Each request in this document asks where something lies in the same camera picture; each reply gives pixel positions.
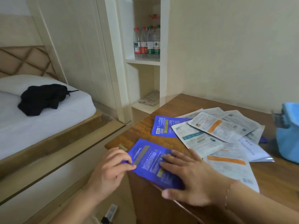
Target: hand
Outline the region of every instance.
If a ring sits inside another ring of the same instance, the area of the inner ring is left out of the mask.
[[[175,150],[172,150],[175,157],[164,156],[169,163],[163,162],[161,167],[179,176],[185,190],[165,189],[162,196],[195,206],[224,205],[226,191],[235,180],[214,170],[194,150],[189,151],[193,159]]]
[[[132,158],[124,150],[117,147],[110,149],[88,180],[88,194],[99,204],[117,189],[125,172],[135,168],[136,165],[132,165]]]

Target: orange label strip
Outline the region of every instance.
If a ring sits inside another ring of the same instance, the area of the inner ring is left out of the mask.
[[[222,161],[222,162],[230,162],[230,163],[246,165],[246,162],[240,159],[230,159],[230,158],[217,157],[217,156],[208,156],[207,159],[212,161]]]
[[[215,130],[215,128],[218,127],[220,123],[222,123],[222,120],[217,120],[217,121],[211,126],[211,128],[210,128],[207,132],[208,132],[208,133],[213,133],[213,131]]]

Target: wooden desk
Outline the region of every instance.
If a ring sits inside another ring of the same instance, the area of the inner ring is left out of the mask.
[[[109,142],[106,148],[110,149],[122,144],[129,150],[139,138],[143,138],[188,154],[188,149],[178,138],[151,135],[155,116],[177,117],[200,108],[212,107],[220,107],[224,111],[239,110],[244,116],[266,125],[263,133],[266,138],[275,138],[276,127],[270,114],[180,94]],[[299,165],[281,157],[277,151],[275,140],[267,145],[262,145],[262,147],[274,157],[275,162],[251,163],[260,193],[299,211]],[[184,203],[180,203],[178,206],[174,201],[165,200],[161,197],[161,191],[154,184],[133,172],[129,173],[129,180],[137,223],[235,223],[227,217],[227,214],[213,206],[192,207]]]

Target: bracelet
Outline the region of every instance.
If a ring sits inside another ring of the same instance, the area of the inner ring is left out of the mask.
[[[229,191],[230,191],[231,186],[232,186],[233,184],[235,184],[236,182],[238,182],[238,181],[232,182],[232,183],[229,185],[229,187],[227,188],[227,190],[226,190],[225,201],[224,201],[224,209],[225,209],[225,210],[227,210],[227,197],[228,197],[228,193],[229,193]]]

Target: white pillow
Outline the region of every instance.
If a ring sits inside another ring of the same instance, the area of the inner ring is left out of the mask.
[[[42,86],[50,84],[60,84],[66,86],[68,90],[76,90],[72,86],[48,77],[37,75],[13,75],[0,78],[0,91],[21,96],[29,86]]]

